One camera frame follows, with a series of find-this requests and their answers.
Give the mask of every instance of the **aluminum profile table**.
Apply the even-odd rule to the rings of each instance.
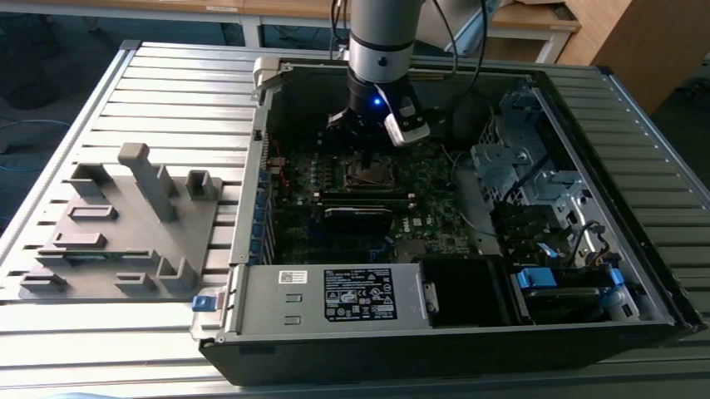
[[[257,106],[252,72],[254,60],[266,55],[328,57],[325,52],[125,44],[0,239],[0,389],[9,390],[0,397],[66,392],[117,397],[362,397],[504,388],[497,397],[667,397],[680,392],[683,397],[705,397],[709,331],[569,372],[248,389],[231,386],[198,352],[187,303],[11,301],[23,271],[35,265],[37,247],[49,241],[74,194],[62,183],[71,164],[107,162],[113,173],[127,174],[115,165],[125,141],[151,145],[151,161],[166,163],[171,175],[199,167],[226,181],[202,276],[205,286],[225,283]],[[708,190],[616,78],[592,67],[508,62],[488,66],[549,73],[696,307],[710,314]]]

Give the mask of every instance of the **power supply label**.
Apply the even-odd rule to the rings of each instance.
[[[390,268],[326,270],[324,277],[329,322],[364,322],[398,318]]]

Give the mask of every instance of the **barcode sticker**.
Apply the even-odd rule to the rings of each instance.
[[[309,272],[306,270],[282,270],[280,272],[280,284],[306,283],[309,283]]]
[[[207,6],[209,11],[237,12],[237,7],[211,7]]]

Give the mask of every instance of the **blue latch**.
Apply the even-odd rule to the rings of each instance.
[[[260,171],[260,187],[264,189],[269,186],[269,180],[272,180],[272,174],[266,170]]]
[[[548,256],[550,256],[552,258],[560,257],[557,251],[546,243],[537,243],[537,246],[542,248]]]
[[[624,275],[623,275],[623,271],[619,269],[619,268],[613,268],[612,270],[609,270],[609,277],[612,277],[612,281],[615,281],[615,286],[616,287],[620,287],[621,285],[624,285]]]
[[[264,228],[262,228],[261,224],[256,224],[253,226],[253,236],[260,238],[262,236],[262,232],[264,232]]]
[[[195,295],[193,298],[194,312],[214,312],[218,310],[218,297],[213,295]]]
[[[268,203],[268,198],[265,197],[264,193],[257,194],[257,206],[265,206]]]
[[[556,276],[552,268],[525,268],[517,274],[521,288],[554,288],[557,287]]]
[[[261,242],[257,241],[257,240],[253,240],[253,243],[252,243],[249,249],[250,249],[250,251],[253,251],[254,254],[258,254],[260,250],[261,250],[261,246],[262,246]]]
[[[254,222],[262,223],[265,221],[265,211],[262,209],[257,209],[254,211]]]

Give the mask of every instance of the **circuit board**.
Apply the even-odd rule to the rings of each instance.
[[[276,263],[402,263],[472,252],[441,145],[380,148],[365,154],[324,132],[274,140]]]

